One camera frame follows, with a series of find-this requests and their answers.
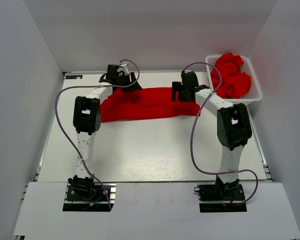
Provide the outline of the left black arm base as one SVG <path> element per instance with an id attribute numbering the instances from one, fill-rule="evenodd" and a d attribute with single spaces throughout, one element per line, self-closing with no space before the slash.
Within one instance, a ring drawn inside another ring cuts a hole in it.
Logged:
<path id="1" fill-rule="evenodd" d="M 68 179 L 64 212 L 110 212 L 116 198 L 116 184 L 100 185 L 92 177 Z"/>

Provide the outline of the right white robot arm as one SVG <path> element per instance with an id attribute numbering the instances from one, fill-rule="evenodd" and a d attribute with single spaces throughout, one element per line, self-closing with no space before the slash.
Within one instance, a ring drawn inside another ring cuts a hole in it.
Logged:
<path id="1" fill-rule="evenodd" d="M 216 178 L 221 181 L 216 195 L 226 200 L 234 193 L 232 184 L 239 181 L 239 164 L 244 147 L 252 137 L 252 128 L 246 105 L 233 104 L 208 86 L 199 84 L 194 71 L 181 72 L 181 81 L 172 83 L 173 101 L 194 102 L 216 117 L 216 135 L 222 145 L 221 163 Z"/>

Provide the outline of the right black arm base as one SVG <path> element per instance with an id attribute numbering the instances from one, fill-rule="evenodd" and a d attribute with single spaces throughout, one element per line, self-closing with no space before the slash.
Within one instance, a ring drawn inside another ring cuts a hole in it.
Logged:
<path id="1" fill-rule="evenodd" d="M 200 213 L 247 212 L 243 186 L 222 192 L 216 184 L 199 184 L 193 191 L 198 194 Z"/>

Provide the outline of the red t shirt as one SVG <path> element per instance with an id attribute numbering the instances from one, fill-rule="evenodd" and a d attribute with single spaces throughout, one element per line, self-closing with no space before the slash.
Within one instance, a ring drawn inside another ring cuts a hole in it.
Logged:
<path id="1" fill-rule="evenodd" d="M 196 116 L 199 109 L 194 102 L 172 101 L 171 87 L 117 89 L 100 105 L 103 123 Z"/>

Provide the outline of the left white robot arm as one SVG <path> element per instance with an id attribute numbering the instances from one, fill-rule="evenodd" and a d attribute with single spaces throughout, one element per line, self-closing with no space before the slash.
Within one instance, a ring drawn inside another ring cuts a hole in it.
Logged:
<path id="1" fill-rule="evenodd" d="M 140 76 L 129 71 L 129 63 L 130 60 L 123 59 L 119 64 L 109 64 L 107 72 L 99 79 L 99 85 L 89 94 L 75 98 L 73 126 L 79 154 L 74 175 L 79 178 L 94 178 L 88 172 L 88 164 L 93 157 L 95 136 L 102 123 L 101 104 L 117 89 L 122 89 L 123 92 L 142 89 L 138 83 Z"/>

